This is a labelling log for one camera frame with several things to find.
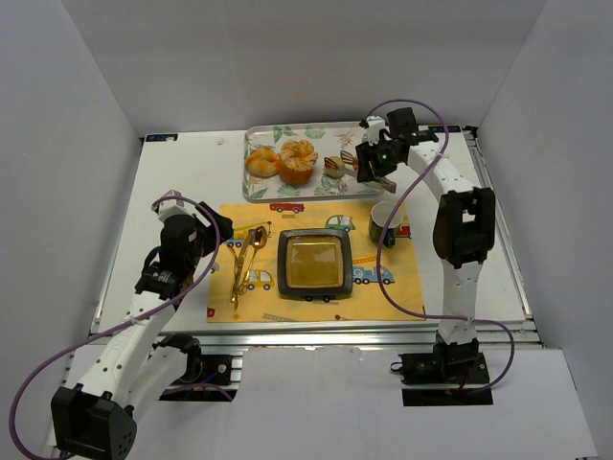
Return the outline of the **silver metal tongs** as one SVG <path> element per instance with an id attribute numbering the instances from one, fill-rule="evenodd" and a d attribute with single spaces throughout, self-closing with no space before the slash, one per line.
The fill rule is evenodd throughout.
<path id="1" fill-rule="evenodd" d="M 345 164 L 345 169 L 346 169 L 345 175 L 352 177 L 354 179 L 357 179 L 357 173 L 358 173 L 357 157 L 350 154 L 348 151 L 345 151 L 345 150 L 340 151 L 339 157 L 342 158 Z M 384 190 L 391 194 L 394 194 L 397 191 L 397 184 L 387 178 L 380 178 L 380 179 L 376 179 L 375 181 L 367 181 L 366 185 L 371 188 Z"/>

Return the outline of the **small round bread bun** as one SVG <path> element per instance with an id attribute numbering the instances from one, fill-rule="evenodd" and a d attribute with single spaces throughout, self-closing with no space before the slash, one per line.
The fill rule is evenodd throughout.
<path id="1" fill-rule="evenodd" d="M 345 164 L 341 157 L 330 156 L 324 158 L 324 174 L 330 178 L 341 178 L 345 175 Z"/>

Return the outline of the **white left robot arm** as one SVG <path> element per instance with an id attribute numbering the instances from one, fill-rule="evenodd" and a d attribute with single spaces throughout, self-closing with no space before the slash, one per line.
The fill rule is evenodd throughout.
<path id="1" fill-rule="evenodd" d="M 233 234 L 233 223 L 206 203 L 190 213 L 183 199 L 152 207 L 160 242 L 147 254 L 122 329 L 115 331 L 88 371 L 51 401 L 57 448 L 88 459 L 124 459 L 137 423 L 177 380 L 195 381 L 200 344 L 186 334 L 160 339 L 194 285 L 201 259 L 212 259 Z"/>

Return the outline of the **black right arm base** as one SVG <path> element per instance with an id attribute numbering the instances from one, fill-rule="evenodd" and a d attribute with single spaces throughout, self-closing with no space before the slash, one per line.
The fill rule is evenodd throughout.
<path id="1" fill-rule="evenodd" d="M 432 353 L 403 354 L 390 364 L 399 376 L 405 407 L 487 406 L 494 400 L 489 384 L 488 366 L 483 353 L 468 365 L 461 365 L 446 376 Z"/>

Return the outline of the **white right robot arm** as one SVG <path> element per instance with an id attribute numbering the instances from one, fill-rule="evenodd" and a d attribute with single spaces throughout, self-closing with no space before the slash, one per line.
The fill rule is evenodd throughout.
<path id="1" fill-rule="evenodd" d="M 356 148 L 356 180 L 376 183 L 394 193 L 388 175 L 404 164 L 439 202 L 433 245 L 443 267 L 443 309 L 438 316 L 436 349 L 448 358 L 474 359 L 479 353 L 475 329 L 477 285 L 495 240 L 495 194 L 479 188 L 445 157 L 448 141 L 439 149 L 431 130 L 418 127 L 410 107 L 396 109 L 385 119 L 369 115 L 360 122 L 366 140 Z"/>

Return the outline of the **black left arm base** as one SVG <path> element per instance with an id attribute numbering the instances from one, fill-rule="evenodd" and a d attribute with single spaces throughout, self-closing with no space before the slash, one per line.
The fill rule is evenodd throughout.
<path id="1" fill-rule="evenodd" d="M 177 333 L 164 337 L 153 350 L 176 349 L 186 356 L 185 372 L 159 398 L 165 402 L 225 402 L 229 403 L 237 391 L 231 385 L 231 355 L 206 355 L 200 341 L 191 335 Z"/>

